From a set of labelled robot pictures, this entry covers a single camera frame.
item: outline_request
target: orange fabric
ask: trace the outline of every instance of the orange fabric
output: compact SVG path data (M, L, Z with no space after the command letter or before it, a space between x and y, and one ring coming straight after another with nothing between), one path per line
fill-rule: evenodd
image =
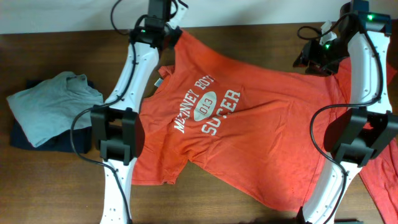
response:
M384 223L398 223L398 147L396 140L359 173Z
M163 84L142 104L146 143L132 183L174 184L189 160L270 208L297 211L324 163L310 140L310 119L322 106L346 102L344 84L231 60L186 32L175 52L175 68L160 69ZM319 145L344 112L317 117Z

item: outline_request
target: folded shirt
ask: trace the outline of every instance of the folded shirt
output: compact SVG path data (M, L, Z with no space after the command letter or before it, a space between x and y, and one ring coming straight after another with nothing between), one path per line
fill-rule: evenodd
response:
M43 80L27 80L26 89L33 88ZM88 86L94 88L94 83L88 81ZM91 149L91 127L77 129L73 131L73 142L76 151L79 153L87 153ZM20 124L15 120L10 133L10 146L19 149L36 150L36 151L60 151L73 152L70 147L70 132L65 131L58 136L54 136L41 146L33 147L27 140Z
M33 88L8 96L7 101L29 142L38 147L69 130L78 113L93 105L102 105L103 96L88 86L86 75L62 72ZM75 129L89 126L87 113L78 120Z

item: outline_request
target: black cable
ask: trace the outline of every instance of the black cable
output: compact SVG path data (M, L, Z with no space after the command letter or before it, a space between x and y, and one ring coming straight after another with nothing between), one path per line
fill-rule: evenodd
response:
M314 122L315 122L315 118L316 118L322 111L325 111L325 110L327 110L327 109L339 108L339 107L347 107L347 108L349 108L349 107L355 107L355 108L359 108L359 107L371 106L371 105L375 104L376 102L378 102L378 101L381 99L382 92L383 92L383 87L384 87L384 85L383 85L383 83L384 83L384 80L383 80L383 71L382 71L382 65L381 65L380 55L379 55L379 53L377 52L377 50L376 50L376 48L375 48L375 46L374 46L372 40L370 39L370 37L369 37L369 35L368 35L368 32L364 29L364 27L362 26L362 23L360 23L359 18L358 18L358 15L356 15L355 13L347 13L347 14L342 15L342 16L336 21L335 25L333 25L333 26L332 26L328 31L326 31L324 34L319 35L319 36L317 36L317 37L302 37L302 36L300 35L300 31L301 31L302 29L308 28L308 29L311 29L311 30L315 30L315 28L313 28L313 27L310 28L310 27L308 27L308 26L303 26L303 27L301 27L301 28L297 31L297 36L300 37L301 39L304 39L304 40L316 40L316 39L319 39L319 38L321 38L321 37L323 37L323 36L329 34L329 33L330 33L333 29L335 29L335 27L336 27L345 17L347 17L347 16L351 16L352 18L356 19L357 23L359 24L359 31L362 32L362 33L365 35L365 38L366 38L367 42L369 43L369 45L370 45L370 47L371 47L371 49L372 49L372 52L373 52L374 57L375 57L375 59L376 59L377 69L378 69L378 72L379 72L379 92L377 93L377 95L376 95L375 98L373 98L371 101L366 102L366 103L336 104L336 105L329 105L329 106L322 107L322 108L319 109L317 112L315 112L315 114L314 114L314 115L312 116L312 118L311 118L311 122L310 122L310 135L311 135L311 140L312 140L313 145L315 146L315 148L317 149L317 151L318 151L323 157L325 157L326 159L328 159L330 162L336 164L336 165L341 169L341 172L343 173L343 184L342 184L342 186L341 186L341 192L340 192L340 194L339 194L339 197L337 198L336 205L335 205L335 207L333 208L333 210L332 210L330 216L329 216L329 217L326 219L326 221L324 222L325 224L328 223L329 220L333 217L333 215L335 214L335 212L336 212L336 210L337 210L337 208L338 208L338 206L339 206L339 204L340 204L340 202L341 202L341 199L343 198L344 191L345 191L346 184L347 184L347 176L348 176L348 173L347 173L347 171L344 169L344 167L343 167L340 163L336 162L332 157L330 157L330 156L328 156L326 153L324 153L324 152L322 151L322 149L318 146L318 144L317 144L317 142L316 142L316 140L315 140L315 137L314 137L314 135L313 135L313 124L314 124Z
M145 18L147 18L147 17L148 17L147 14L140 16L140 17L137 19L137 22L136 22L136 26L135 26L135 27L139 27L139 24L141 24L142 20L145 19Z
M335 62L340 62L340 61L342 61L342 60L344 60L344 59L346 59L346 58L348 58L348 57L349 57L349 56L347 56L347 57L341 57L341 58L338 58L338 59L336 59L336 60L333 60L333 61L327 63L326 65L322 66L320 70L323 71L323 70L326 69L329 65L331 65L331 64L333 64L333 63L335 63Z
M109 166L109 165L107 165L107 164L105 164L105 163L103 163L103 162L98 162L98 161L95 161L95 160L92 160L92 159L89 159L89 158L86 158L86 157L80 155L80 153L77 152L77 150L76 150L76 148L75 148L75 144L73 143L73 130L75 129L76 122L79 120L79 118L80 118L81 116L83 116L84 114L86 114L86 113L88 113L88 112L94 111L94 110L98 110L98 109L103 109L103 108L109 107L109 106L111 106L111 105L113 105L113 104L119 102L119 101L123 98L123 96L126 94L127 89L128 89L128 87L129 87L129 85L130 85L130 83L131 83L132 76L133 76L134 71L135 71L135 69L136 69L136 48L135 48L134 44L131 44L131 45L132 45L132 51L133 51L133 55L134 55L133 61L132 61L132 70L131 70L131 73L130 73L129 80L127 81L127 85L126 85L126 87L124 88L123 92L122 92L119 96L117 96L116 100L114 100L114 101L112 101L112 102L110 102L110 103L105 103L105 104L103 104L103 105L101 105L101 106L92 107L92 108L88 108L88 109L83 110L82 112L80 112L80 113L75 117L75 119L73 119L72 126L70 127L70 145L71 145L71 147L72 147L72 149L73 149L73 152L75 152L75 154L76 154L80 159L83 159L84 161L90 162L90 163L95 164L95 165L99 165L99 166L106 167L106 168L108 168L109 170L112 171L113 176L114 176L114 178L115 178L115 180L116 180L116 183L117 183L117 185L118 185L118 187L119 187L120 194L122 195L123 202L124 202L124 206L125 206L125 208L126 208L126 213L127 213L127 224L131 224L131 223L132 223L132 220L131 220L131 217L130 217L130 211L129 211L129 205L128 205L128 203L127 203L127 198L126 198L126 195L125 195L124 192L123 192L123 188L122 188L122 186L121 186L121 184L120 184L120 181L119 181L118 170L117 170L117 169L114 169L113 167L111 167L111 166Z
M173 17L177 14L177 11L178 11L178 4L177 4L176 0L172 0L172 3L175 6L175 12L170 15L170 19L173 19Z
M120 35L128 35L129 32L127 32L127 33L121 32L118 28L116 28L116 26L114 25L114 22L113 22L113 12L114 12L114 9L116 8L116 6L118 6L118 4L119 4L121 1L122 1L122 0L117 0L117 1L113 4L113 6L112 6L112 9L111 9L111 23L112 23L113 29L114 29L118 34L120 34Z

